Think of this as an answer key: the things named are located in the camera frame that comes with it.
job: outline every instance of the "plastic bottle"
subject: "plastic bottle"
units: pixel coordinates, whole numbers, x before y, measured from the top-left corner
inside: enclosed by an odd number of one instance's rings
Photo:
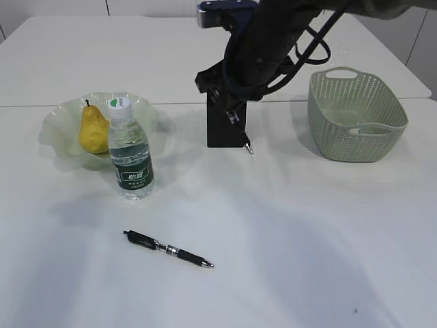
[[[119,192],[129,200],[140,200],[154,188],[149,141],[133,117],[128,98],[112,99],[108,109],[111,115],[109,153],[115,166]]]

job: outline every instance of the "pear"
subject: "pear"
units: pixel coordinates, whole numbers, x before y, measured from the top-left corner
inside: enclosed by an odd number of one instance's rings
[[[79,143],[91,154],[101,154],[108,151],[109,121],[104,118],[100,110],[93,105],[83,108]]]

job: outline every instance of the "basket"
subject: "basket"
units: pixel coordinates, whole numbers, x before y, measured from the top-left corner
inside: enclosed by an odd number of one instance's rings
[[[356,76],[327,76],[334,71],[349,71]],[[408,123],[400,102],[380,78],[347,67],[311,75],[308,117],[320,152],[328,159],[344,162],[379,161],[397,143]]]

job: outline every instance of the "pen grip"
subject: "pen grip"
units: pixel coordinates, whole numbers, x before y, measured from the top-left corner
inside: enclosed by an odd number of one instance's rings
[[[200,256],[194,255],[188,251],[184,251],[183,249],[179,249],[178,258],[181,258],[185,261],[189,261],[193,264],[197,264],[198,266],[202,266],[203,258]]]

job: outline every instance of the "wavy glass bowl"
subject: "wavy glass bowl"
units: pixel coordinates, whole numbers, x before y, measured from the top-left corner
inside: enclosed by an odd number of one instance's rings
[[[102,167],[111,163],[109,153],[90,154],[82,149],[79,144],[79,131],[81,129],[82,109],[87,104],[95,105],[109,120],[107,103],[116,97],[128,97],[132,103],[134,117],[144,128],[149,142],[152,143],[155,133],[153,124],[158,120],[158,112],[141,97],[127,92],[94,92],[83,97],[64,102],[48,114],[42,124],[38,141],[42,145],[53,148],[56,156],[64,161],[74,161],[84,167]]]

